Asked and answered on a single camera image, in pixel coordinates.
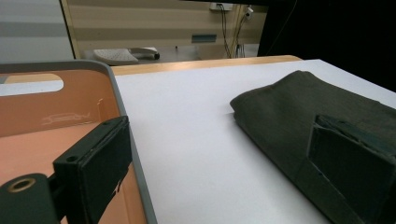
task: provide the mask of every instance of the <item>white tabletop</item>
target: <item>white tabletop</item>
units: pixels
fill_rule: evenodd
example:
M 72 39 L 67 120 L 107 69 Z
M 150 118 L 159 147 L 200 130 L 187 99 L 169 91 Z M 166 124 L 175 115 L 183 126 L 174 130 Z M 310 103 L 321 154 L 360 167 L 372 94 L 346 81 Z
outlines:
M 330 223 L 230 107 L 296 70 L 396 108 L 396 93 L 321 60 L 116 77 L 158 223 Z

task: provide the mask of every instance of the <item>round hole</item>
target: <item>round hole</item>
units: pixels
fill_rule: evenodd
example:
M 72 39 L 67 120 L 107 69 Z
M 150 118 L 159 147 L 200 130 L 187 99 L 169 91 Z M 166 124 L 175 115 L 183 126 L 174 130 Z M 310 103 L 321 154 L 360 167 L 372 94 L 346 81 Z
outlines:
M 77 156 L 71 156 L 69 158 L 66 159 L 66 161 L 76 161 L 77 160 Z
M 11 193 L 17 193 L 26 189 L 29 189 L 35 183 L 33 178 L 24 178 L 16 181 L 8 187 L 8 191 Z

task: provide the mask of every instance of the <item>cable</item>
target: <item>cable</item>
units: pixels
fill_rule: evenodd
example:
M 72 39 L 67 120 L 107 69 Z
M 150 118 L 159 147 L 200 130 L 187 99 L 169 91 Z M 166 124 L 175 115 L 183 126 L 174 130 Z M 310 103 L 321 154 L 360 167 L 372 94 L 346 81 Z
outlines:
M 227 57 L 231 58 L 231 52 L 230 52 L 230 48 L 228 47 L 228 43 L 227 43 L 227 19 L 225 16 L 225 9 L 223 4 L 219 4 L 220 9 L 221 9 L 221 26 L 222 26 L 222 32 L 223 32 L 223 37 L 224 37 L 224 48 L 225 51 L 227 53 Z
M 283 23 L 283 26 L 282 26 L 282 28 L 280 29 L 279 34 L 277 34 L 276 39 L 274 40 L 273 44 L 272 44 L 271 47 L 268 49 L 268 51 L 265 53 L 266 56 L 267 56 L 268 53 L 271 51 L 271 49 L 272 49 L 272 47 L 274 46 L 274 44 L 276 43 L 276 41 L 279 39 L 280 34 L 282 34 L 283 28 L 285 28 L 286 24 L 288 23 L 288 21 L 289 21 L 289 19 L 290 19 L 291 14 L 293 14 L 294 9 L 295 9 L 296 6 L 297 6 L 297 1 L 298 1 L 298 0 L 296 0 L 296 1 L 294 2 L 294 6 L 293 6 L 293 8 L 291 9 L 291 12 L 289 13 L 289 16 L 288 16 L 288 18 L 286 19 L 285 23 Z
M 239 34 L 241 33 L 242 26 L 243 26 L 243 24 L 245 23 L 246 20 L 247 20 L 247 15 L 244 14 L 244 16 L 242 17 L 241 21 L 239 22 L 238 31 L 236 32 L 236 37 L 235 37 L 235 42 L 236 42 L 236 53 L 235 53 L 235 55 L 236 55 L 238 58 L 245 57 L 245 56 L 242 54 L 243 46 L 239 45 Z

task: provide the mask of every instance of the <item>dark gray fabric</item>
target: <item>dark gray fabric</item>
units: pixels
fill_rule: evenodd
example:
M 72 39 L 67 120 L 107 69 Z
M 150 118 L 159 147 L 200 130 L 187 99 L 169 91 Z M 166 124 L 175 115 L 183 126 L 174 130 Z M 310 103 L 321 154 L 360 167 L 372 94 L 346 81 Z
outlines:
M 303 71 L 244 92 L 231 106 L 238 125 L 330 220 L 364 223 L 306 157 L 311 126 L 316 115 L 327 115 L 396 147 L 395 109 Z

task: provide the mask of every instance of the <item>black plastic bracket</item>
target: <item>black plastic bracket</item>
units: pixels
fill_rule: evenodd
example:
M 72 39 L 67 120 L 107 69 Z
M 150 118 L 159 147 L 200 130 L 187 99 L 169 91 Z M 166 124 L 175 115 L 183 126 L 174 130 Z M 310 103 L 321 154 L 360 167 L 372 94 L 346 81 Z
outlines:
M 1 223 L 98 223 L 132 161 L 127 116 L 107 120 L 53 162 L 54 175 L 31 174 L 0 188 Z

